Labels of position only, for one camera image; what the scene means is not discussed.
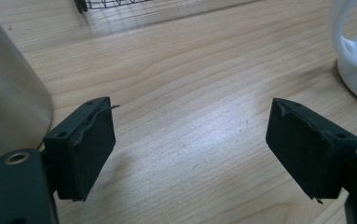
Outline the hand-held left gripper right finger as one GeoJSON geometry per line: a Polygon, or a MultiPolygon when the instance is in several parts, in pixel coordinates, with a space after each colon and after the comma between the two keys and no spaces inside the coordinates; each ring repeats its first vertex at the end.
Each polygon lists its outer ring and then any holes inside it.
{"type": "Polygon", "coordinates": [[[282,98],[272,100],[266,142],[311,199],[338,197],[342,166],[357,150],[356,135],[308,107],[282,98]]]}

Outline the beige cylindrical container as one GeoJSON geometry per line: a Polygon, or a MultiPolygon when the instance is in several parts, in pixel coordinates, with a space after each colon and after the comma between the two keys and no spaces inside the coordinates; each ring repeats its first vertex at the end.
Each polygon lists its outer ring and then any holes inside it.
{"type": "Polygon", "coordinates": [[[39,147],[51,120],[47,88],[0,25],[0,156],[39,147]]]}

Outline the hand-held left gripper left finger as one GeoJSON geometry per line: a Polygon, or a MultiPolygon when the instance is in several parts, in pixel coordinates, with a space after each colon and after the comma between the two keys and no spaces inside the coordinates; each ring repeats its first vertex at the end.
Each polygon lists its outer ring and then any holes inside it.
{"type": "Polygon", "coordinates": [[[45,137],[45,155],[57,170],[62,200],[84,201],[116,143],[108,97],[87,101],[45,137]]]}

